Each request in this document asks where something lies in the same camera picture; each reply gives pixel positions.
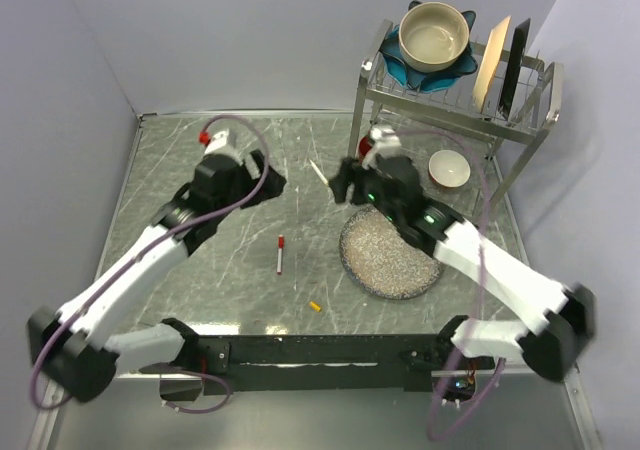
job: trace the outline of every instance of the metal frame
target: metal frame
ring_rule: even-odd
[[[382,22],[360,66],[348,155],[356,155],[362,115],[367,100],[373,102],[372,123],[384,108],[428,125],[490,142],[492,148],[488,157],[495,155],[503,140],[524,144],[526,148],[491,196],[491,208],[494,209],[558,121],[562,104],[563,66],[552,63],[545,68],[542,60],[525,56],[522,66],[530,69],[531,74],[527,82],[518,82],[518,90],[525,92],[525,101],[515,115],[507,121],[496,116],[496,105],[486,105],[480,113],[470,109],[471,95],[468,99],[466,96],[462,99],[465,103],[468,101],[468,105],[463,105],[460,101],[462,88],[459,84],[452,87],[458,87],[458,94],[454,101],[452,101],[453,95],[448,100],[449,90],[425,95],[406,88],[396,88],[396,82],[386,74],[384,60],[379,54],[382,42],[393,26],[393,22],[389,20]],[[471,48],[475,56],[482,57],[486,46],[473,42]],[[500,60],[507,62],[509,52],[503,50]],[[532,84],[530,80],[534,72],[537,74],[537,79]],[[501,85],[503,79],[503,76],[496,75],[492,86]],[[550,89],[549,107],[542,124],[538,125],[541,97],[547,87]]]
[[[175,117],[175,118],[194,118],[194,117],[209,117],[209,116],[214,116],[220,113],[227,113],[227,112],[195,112],[195,113],[179,113],[179,114],[171,114],[168,115],[170,117]],[[349,112],[341,112],[341,111],[316,111],[316,110],[311,110],[311,111],[293,111],[293,112],[288,112],[288,111],[284,111],[284,110],[277,110],[277,111],[240,111],[237,113],[241,113],[244,115],[249,115],[249,116],[290,116],[290,115],[309,115],[309,114],[318,114],[318,115],[322,115],[322,116],[335,116],[335,117],[339,117],[339,116],[345,116],[346,114],[348,114]],[[131,150],[131,154],[129,157],[129,161],[127,164],[127,169],[126,169],[126,173],[125,173],[125,177],[122,183],[122,188],[120,190],[120,194],[118,197],[118,202],[117,205],[115,207],[114,210],[114,214],[112,217],[112,221],[111,221],[111,226],[109,228],[109,232],[107,234],[107,238],[105,241],[105,246],[103,248],[103,253],[100,259],[100,263],[98,265],[98,269],[96,272],[96,278],[101,274],[102,272],[102,266],[103,266],[103,261],[104,261],[104,256],[106,253],[106,249],[107,249],[107,244],[106,242],[108,241],[110,235],[111,235],[111,231],[113,228],[113,225],[115,224],[115,219],[117,217],[118,214],[118,210],[122,201],[122,197],[124,194],[124,190],[127,184],[127,181],[129,179],[129,174],[131,172],[131,168],[133,166],[133,161],[135,158],[135,154],[137,152],[139,143],[140,143],[140,138],[142,135],[142,122],[145,119],[149,119],[149,118],[155,118],[156,115],[141,115],[139,116],[139,124],[138,124],[138,129],[136,132],[136,136],[135,136],[135,140],[133,143],[133,147]],[[493,164],[495,165],[496,171],[498,173],[498,179],[499,181],[503,181],[503,177],[502,174],[500,172],[500,168],[497,164],[497,162],[495,161],[495,159],[492,159]],[[511,206],[511,202],[509,199],[509,195],[505,194],[504,195],[504,202],[505,205],[507,206],[507,212],[509,214],[509,217],[512,221],[513,227],[514,227],[514,234],[516,237],[516,242],[518,245],[518,250],[520,252],[520,258],[522,259],[523,262],[525,262],[526,264],[529,264],[525,249],[524,249],[524,245],[522,242],[522,238],[520,236],[520,232],[518,229],[518,226],[516,224],[516,220],[514,217],[514,213],[513,213],[513,208]],[[478,375],[481,374],[489,374],[492,373],[491,370],[479,370],[478,371]],[[441,372],[441,371],[433,371],[431,373],[433,378],[437,378],[440,376],[444,376],[444,375],[448,375],[448,372]],[[508,362],[507,366],[503,372],[504,375],[521,375],[521,374],[532,374],[533,372],[531,371],[531,369],[529,369],[528,367],[524,366],[523,364],[519,363],[519,362]],[[121,375],[119,377],[117,377],[119,380],[148,380],[148,379],[153,379],[153,380],[158,380],[160,381],[160,376],[156,373],[154,374],[126,374],[126,375]],[[175,375],[169,375],[169,374],[164,374],[162,375],[162,379],[166,380],[166,379],[172,379],[172,380],[199,380],[199,379],[194,379],[193,377],[188,377],[185,375],[181,375],[181,374],[175,374]],[[586,393],[583,389],[582,386],[582,382],[580,379],[580,375],[579,375],[579,370],[576,367],[575,371],[572,371],[567,378],[565,379],[565,388],[567,391],[567,395],[568,395],[568,399],[569,402],[571,404],[573,413],[574,413],[574,417],[578,426],[578,430],[580,432],[580,437],[582,439],[584,448],[586,450],[600,450],[603,448],[602,443],[600,441],[600,437],[598,435],[598,431],[595,425],[595,421],[593,419],[593,415],[591,413],[591,409],[589,407],[589,403],[586,397]],[[44,402],[46,404],[51,404],[54,403],[55,401],[59,401],[59,399],[62,397],[62,389],[60,387],[58,387],[55,384],[48,384],[47,388],[45,390],[45,397],[44,397]],[[34,429],[33,432],[31,434],[31,438],[30,441],[28,443],[27,449],[28,450],[53,450],[55,448],[55,444],[56,444],[56,440],[57,440],[57,435],[58,435],[58,431],[60,428],[61,423],[63,422],[63,417],[64,417],[64,407],[59,409],[59,410],[55,410],[55,411],[51,411],[51,412],[40,412],[36,418],[36,422],[34,425]]]

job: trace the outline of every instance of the metal dish rack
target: metal dish rack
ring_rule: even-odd
[[[510,118],[497,111],[498,96],[504,81],[509,52],[502,51],[500,64],[487,94],[482,112],[472,108],[471,90],[475,76],[461,77],[448,90],[429,94],[402,87],[387,73],[380,54],[382,42],[394,24],[384,20],[378,29],[360,67],[348,155],[356,155],[362,115],[367,100],[373,102],[371,123],[385,111],[410,118],[434,127],[458,133],[487,143],[487,159],[495,156],[504,140],[526,145],[491,196],[491,209],[504,197],[531,157],[551,132],[560,116],[564,67],[559,63],[545,63],[539,58],[525,56],[522,68],[530,70],[526,81],[518,81]],[[481,63],[486,45],[471,43],[474,57]]]

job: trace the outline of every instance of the gray round tray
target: gray round tray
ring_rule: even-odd
[[[382,298],[406,300],[422,295],[444,269],[440,262],[405,243],[393,224],[372,206],[351,216],[340,233],[339,246],[349,277]]]

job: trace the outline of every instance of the wall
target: wall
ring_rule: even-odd
[[[350,109],[375,31],[411,0],[74,1],[136,112],[162,113]],[[439,1],[476,10],[486,41],[507,14],[535,33],[555,0]]]
[[[26,321],[89,284],[135,116],[70,0],[0,0],[0,419],[24,448]]]
[[[565,64],[560,122],[511,193],[532,265],[598,297],[580,368],[605,447],[620,450],[640,441],[639,13],[638,0],[556,2],[533,46]]]

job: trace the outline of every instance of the red marker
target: red marker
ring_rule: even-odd
[[[278,263],[276,265],[276,273],[282,275],[282,250],[284,248],[284,237],[278,237]]]

